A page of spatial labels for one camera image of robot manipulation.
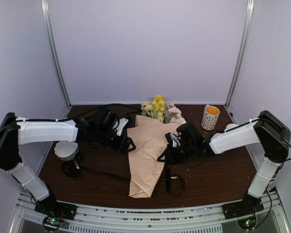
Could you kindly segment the pink fake flower stem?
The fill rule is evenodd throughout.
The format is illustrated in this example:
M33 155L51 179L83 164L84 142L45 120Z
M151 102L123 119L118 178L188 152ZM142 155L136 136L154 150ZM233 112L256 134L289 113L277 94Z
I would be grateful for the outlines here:
M164 123L185 124L187 121L182 116L182 112L173 103L168 103L164 111Z

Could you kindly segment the pale yellow fake flower stem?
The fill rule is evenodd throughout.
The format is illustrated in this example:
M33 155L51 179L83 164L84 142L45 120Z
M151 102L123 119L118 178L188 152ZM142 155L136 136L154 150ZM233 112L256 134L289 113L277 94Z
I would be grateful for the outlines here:
M141 110L142 110L142 115L151 117L151 112L153 111L152 105L148 101L144 101L141 103Z

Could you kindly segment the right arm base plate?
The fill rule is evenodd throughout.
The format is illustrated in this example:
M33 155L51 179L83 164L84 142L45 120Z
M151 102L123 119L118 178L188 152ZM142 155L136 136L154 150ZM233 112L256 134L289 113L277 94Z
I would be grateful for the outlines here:
M264 206L261 203L256 205L250 204L248 202L233 202L222 205L223 213L225 219L239 218L246 215L251 215L254 212L259 212L264 210Z

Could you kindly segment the bright yellow fake flower stem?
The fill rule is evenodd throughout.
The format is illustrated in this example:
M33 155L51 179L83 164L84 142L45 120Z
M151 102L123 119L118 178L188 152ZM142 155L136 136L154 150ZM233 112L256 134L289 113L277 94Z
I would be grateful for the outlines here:
M165 112L165 101L162 95L156 95L152 101L151 116L154 119L163 122Z

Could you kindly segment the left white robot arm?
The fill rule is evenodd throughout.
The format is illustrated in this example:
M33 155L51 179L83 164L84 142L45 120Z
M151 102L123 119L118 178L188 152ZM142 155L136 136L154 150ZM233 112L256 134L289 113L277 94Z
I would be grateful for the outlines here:
M60 158L71 157L79 142L99 143L119 153L136 149L133 140L123 132L131 118L122 117L107 107L100 107L86 118L34 119L7 113L0 125L0 169L9 172L26 188L50 216L58 214L60 205L47 186L19 155L19 146L59 142L55 153Z

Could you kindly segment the pink and green wrapping paper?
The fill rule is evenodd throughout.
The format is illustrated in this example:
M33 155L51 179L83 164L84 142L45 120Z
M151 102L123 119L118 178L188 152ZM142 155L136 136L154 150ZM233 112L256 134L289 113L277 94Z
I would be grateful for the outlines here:
M157 119L137 115L135 127L127 129L136 149L129 152L129 196L135 199L151 197L162 174L164 163L157 158L167 147L166 133L177 133L179 123L164 124Z

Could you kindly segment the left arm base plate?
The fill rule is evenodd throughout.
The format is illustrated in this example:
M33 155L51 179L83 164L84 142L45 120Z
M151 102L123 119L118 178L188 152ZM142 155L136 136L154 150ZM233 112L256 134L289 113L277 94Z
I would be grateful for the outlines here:
M34 210L50 217L73 220L77 211L77 206L73 204L58 202L56 203L55 207L47 208L43 207L42 204L37 203Z

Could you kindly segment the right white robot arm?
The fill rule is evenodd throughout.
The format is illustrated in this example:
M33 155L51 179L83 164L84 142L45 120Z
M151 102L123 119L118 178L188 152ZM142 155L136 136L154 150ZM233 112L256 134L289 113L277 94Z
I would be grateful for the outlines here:
M251 213L267 186L275 178L289 154L291 131L270 111L235 127L203 137L192 123L185 123L175 133L166 133L166 149L157 158L166 164L184 163L191 156L212 157L241 147L260 145L264 152L256 175L248 187L249 195L239 203L242 214Z

